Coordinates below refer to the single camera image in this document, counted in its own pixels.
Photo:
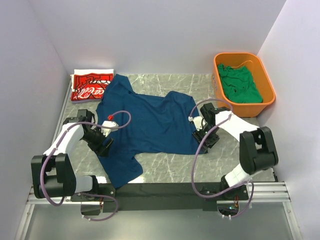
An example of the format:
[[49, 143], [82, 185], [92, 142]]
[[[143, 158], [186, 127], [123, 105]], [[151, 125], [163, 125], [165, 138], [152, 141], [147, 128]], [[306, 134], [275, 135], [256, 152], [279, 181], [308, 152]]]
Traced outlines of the dark blue t-shirt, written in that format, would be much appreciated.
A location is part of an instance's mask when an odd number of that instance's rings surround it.
[[199, 144], [193, 137], [195, 126], [188, 120], [193, 110], [194, 99], [184, 93], [170, 91], [166, 96], [135, 93], [128, 77], [116, 74], [106, 87], [98, 104], [97, 122], [102, 124], [108, 117], [119, 113], [113, 120], [120, 126], [113, 131], [113, 139], [107, 157], [99, 161], [114, 188], [120, 188], [143, 173], [135, 156], [141, 153], [167, 153], [194, 155]]

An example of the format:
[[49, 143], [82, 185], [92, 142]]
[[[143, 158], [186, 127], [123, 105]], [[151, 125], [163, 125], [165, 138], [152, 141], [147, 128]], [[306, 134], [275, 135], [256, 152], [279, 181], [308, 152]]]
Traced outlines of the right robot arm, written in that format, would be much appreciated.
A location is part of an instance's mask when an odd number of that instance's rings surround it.
[[[256, 174], [278, 164], [278, 153], [270, 128], [258, 127], [246, 122], [233, 113], [232, 106], [215, 108], [212, 103], [205, 103], [200, 109], [202, 116], [193, 117], [196, 108], [194, 106], [188, 116], [188, 121], [196, 128], [193, 135], [199, 141], [191, 167], [191, 186], [196, 195], [204, 199], [221, 196], [230, 200], [237, 194], [238, 187], [249, 183]], [[200, 150], [212, 147], [207, 139], [218, 128], [223, 129], [239, 142], [239, 164], [222, 177], [222, 185], [218, 193], [205, 195], [196, 188], [194, 171]]]

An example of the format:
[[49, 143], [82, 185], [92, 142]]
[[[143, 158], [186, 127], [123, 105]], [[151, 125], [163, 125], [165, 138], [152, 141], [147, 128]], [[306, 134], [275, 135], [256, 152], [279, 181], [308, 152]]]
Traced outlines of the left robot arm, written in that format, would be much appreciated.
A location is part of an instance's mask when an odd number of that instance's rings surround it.
[[42, 155], [32, 158], [31, 174], [36, 198], [45, 198], [41, 182], [50, 198], [71, 197], [81, 192], [88, 201], [94, 201], [99, 197], [97, 177], [76, 175], [70, 161], [70, 154], [80, 141], [86, 142], [98, 157], [108, 156], [113, 139], [107, 137], [112, 131], [111, 128], [117, 127], [118, 124], [105, 120], [102, 127], [94, 127], [94, 118], [95, 115], [87, 109], [79, 110], [76, 117], [66, 118], [51, 147]]

